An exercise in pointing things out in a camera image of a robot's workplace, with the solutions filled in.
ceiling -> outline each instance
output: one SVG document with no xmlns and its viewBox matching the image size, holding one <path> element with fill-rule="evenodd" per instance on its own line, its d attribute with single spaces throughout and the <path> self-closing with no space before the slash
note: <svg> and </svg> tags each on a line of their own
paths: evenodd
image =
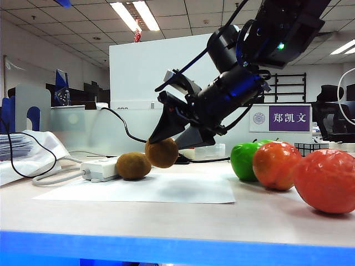
<svg viewBox="0 0 355 266">
<path fill-rule="evenodd" d="M 65 9 L 53 0 L 2 0 L 7 21 L 99 67 L 109 66 L 109 46 L 133 42 L 134 33 L 113 11 L 122 0 L 70 0 Z M 146 0 L 161 29 L 143 31 L 141 41 L 212 33 L 226 23 L 238 0 Z M 234 19 L 242 26 L 254 18 L 262 0 L 249 0 Z M 290 64 L 355 62 L 355 54 L 329 55 L 355 38 L 355 0 L 331 0 L 322 14 L 326 24 L 308 49 Z"/>
</svg>

green apple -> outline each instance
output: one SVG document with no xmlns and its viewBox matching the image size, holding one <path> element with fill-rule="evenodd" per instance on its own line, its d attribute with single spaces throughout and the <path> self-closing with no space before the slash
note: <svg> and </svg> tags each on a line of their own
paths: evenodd
<svg viewBox="0 0 355 266">
<path fill-rule="evenodd" d="M 272 140 L 254 140 L 234 146 L 231 151 L 231 164 L 234 173 L 240 180 L 257 181 L 253 172 L 253 156 L 257 149 L 268 142 L 272 142 Z"/>
</svg>

black cable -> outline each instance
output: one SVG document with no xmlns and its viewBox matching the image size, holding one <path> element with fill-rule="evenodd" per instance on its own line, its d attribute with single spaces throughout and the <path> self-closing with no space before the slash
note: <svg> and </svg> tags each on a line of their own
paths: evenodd
<svg viewBox="0 0 355 266">
<path fill-rule="evenodd" d="M 187 158 L 185 155 L 179 153 L 179 156 L 183 159 L 185 159 L 188 162 L 193 162 L 193 163 L 204 163 L 204 162 L 221 162 L 221 161 L 228 161 L 231 159 L 231 157 L 225 157 L 225 158 L 219 158 L 219 159 L 209 159 L 209 160 L 192 160 L 190 158 Z"/>
<path fill-rule="evenodd" d="M 244 112 L 242 112 L 242 114 L 236 119 L 234 120 L 231 124 L 227 125 L 224 129 L 225 130 L 230 130 L 232 129 L 236 124 L 239 123 L 240 120 L 242 120 L 242 118 L 249 112 L 249 110 L 252 108 L 256 98 L 260 95 L 260 92 L 257 93 L 253 98 L 252 98 L 252 102 L 251 104 L 244 110 Z"/>
<path fill-rule="evenodd" d="M 23 175 L 22 173 L 20 173 L 19 171 L 17 171 L 16 168 L 15 168 L 15 165 L 13 164 L 12 141 L 11 141 L 11 137 L 10 137 L 9 125 L 6 125 L 5 121 L 4 121 L 1 117 L 0 117 L 0 120 L 1 120 L 1 123 L 2 123 L 2 124 L 4 125 L 4 127 L 5 127 L 6 134 L 7 134 L 7 138 L 9 139 L 11 166 L 12 166 L 12 169 L 14 169 L 14 171 L 15 171 L 18 175 L 20 175 L 20 176 L 22 176 L 22 177 L 33 178 L 33 177 L 37 177 L 37 176 L 44 175 L 45 173 L 48 173 L 50 170 L 52 170 L 52 169 L 54 168 L 55 163 L 57 162 L 57 157 L 55 156 L 54 153 L 52 153 L 49 149 L 47 149 L 47 148 L 44 147 L 42 144 L 40 144 L 40 143 L 38 142 L 38 140 L 37 140 L 34 136 L 32 136 L 32 135 L 30 135 L 30 134 L 27 134 L 27 133 L 23 133 L 23 132 L 14 132 L 14 133 L 12 133 L 12 134 L 23 134 L 23 135 L 26 135 L 26 136 L 29 136 L 29 137 L 33 138 L 33 139 L 35 140 L 35 142 L 36 142 L 40 147 L 42 147 L 43 149 L 45 149 L 46 151 L 48 151 L 49 153 L 51 153 L 51 154 L 53 155 L 53 157 L 54 157 L 54 163 L 53 163 L 53 165 L 50 167 L 50 169 L 48 169 L 48 170 L 46 170 L 46 171 L 44 171 L 43 173 L 40 173 L 40 174 L 38 174 L 38 175 L 26 176 L 26 175 Z"/>
<path fill-rule="evenodd" d="M 123 125 L 124 125 L 124 129 L 126 131 L 126 134 L 133 140 L 136 140 L 136 141 L 139 141 L 139 142 L 142 142 L 142 143 L 146 143 L 146 140 L 142 140 L 142 139 L 139 139 L 133 135 L 131 135 L 131 133 L 128 131 L 128 127 L 127 127 L 127 123 L 126 121 L 119 115 L 117 114 L 114 110 L 110 109 L 110 108 L 107 108 L 107 107 L 102 107 L 101 110 L 108 110 L 110 111 L 111 113 L 113 113 L 115 116 L 117 116 L 122 122 L 123 122 Z"/>
<path fill-rule="evenodd" d="M 170 79 L 168 79 L 166 82 L 164 82 L 163 84 L 161 84 L 159 87 L 157 87 L 155 89 L 156 92 L 163 90 L 164 87 L 166 87 L 171 81 L 172 79 L 174 79 L 176 76 L 179 76 L 180 74 L 182 74 L 183 72 L 185 72 L 186 70 L 188 70 L 193 64 L 195 64 L 201 57 L 203 57 L 212 47 L 212 45 L 214 44 L 214 42 L 216 40 L 218 40 L 222 34 L 226 31 L 227 27 L 232 23 L 233 19 L 235 19 L 235 17 L 237 16 L 237 14 L 239 13 L 239 11 L 243 8 L 243 6 L 246 4 L 246 2 L 248 2 L 248 0 L 243 0 L 238 7 L 235 9 L 234 13 L 232 14 L 232 16 L 228 19 L 227 23 L 222 27 L 222 29 L 217 33 L 216 38 L 209 44 L 207 44 L 207 47 L 201 52 L 199 53 L 193 60 L 191 60 L 187 65 L 185 65 L 181 70 L 177 71 L 175 73 L 175 75 L 173 75 Z"/>
<path fill-rule="evenodd" d="M 241 29 L 238 38 L 237 38 L 237 43 L 235 45 L 236 47 L 236 57 L 237 57 L 237 63 L 238 65 L 240 65 L 241 67 L 245 67 L 244 65 L 244 60 L 242 60 L 243 54 L 242 54 L 242 50 L 243 50 L 243 44 L 244 44 L 244 38 L 246 33 L 248 32 L 249 28 L 252 26 L 252 24 L 254 23 L 254 19 L 250 19 L 249 21 L 247 21 L 245 23 L 245 25 L 243 26 L 243 28 Z"/>
<path fill-rule="evenodd" d="M 126 131 L 126 134 L 133 140 L 136 140 L 136 141 L 139 141 L 139 142 L 143 142 L 143 143 L 146 143 L 146 140 L 142 140 L 142 139 L 139 139 L 133 135 L 131 135 L 131 133 L 128 131 L 128 127 L 127 127 L 127 123 L 126 121 L 119 115 L 117 114 L 114 110 L 110 109 L 110 108 L 107 108 L 107 107 L 103 107 L 101 108 L 101 110 L 108 110 L 110 112 L 112 112 L 115 116 L 117 116 L 122 122 L 123 122 L 123 125 L 124 125 L 124 129 Z M 226 161 L 226 160 L 229 160 L 230 157 L 227 157 L 227 158 L 220 158 L 220 159 L 210 159 L 210 160 L 203 160 L 203 161 L 195 161 L 195 160 L 191 160 L 187 157 L 185 157 L 184 155 L 182 154 L 179 154 L 180 157 L 186 159 L 187 161 L 189 162 L 194 162 L 194 163 L 203 163 L 203 162 L 219 162 L 219 161 Z"/>
</svg>

white partition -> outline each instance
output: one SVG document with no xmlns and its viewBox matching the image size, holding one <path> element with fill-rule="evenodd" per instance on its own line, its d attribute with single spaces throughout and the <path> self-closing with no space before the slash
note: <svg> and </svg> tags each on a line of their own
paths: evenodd
<svg viewBox="0 0 355 266">
<path fill-rule="evenodd" d="M 110 46 L 111 107 L 150 108 L 158 96 L 154 89 L 163 83 L 166 71 L 181 69 L 205 49 L 209 37 L 203 34 Z M 206 54 L 185 75 L 204 88 L 219 72 Z"/>
</svg>

brown kiwi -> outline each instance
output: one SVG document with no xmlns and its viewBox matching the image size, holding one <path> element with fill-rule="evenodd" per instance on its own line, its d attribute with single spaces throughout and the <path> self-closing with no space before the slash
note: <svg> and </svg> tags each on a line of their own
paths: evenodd
<svg viewBox="0 0 355 266">
<path fill-rule="evenodd" d="M 172 166 L 179 155 L 179 148 L 172 138 L 150 144 L 149 140 L 145 144 L 145 154 L 148 161 L 160 168 Z"/>
<path fill-rule="evenodd" d="M 118 158 L 116 168 L 124 180 L 139 180 L 150 172 L 151 164 L 145 154 L 128 152 Z"/>
</svg>

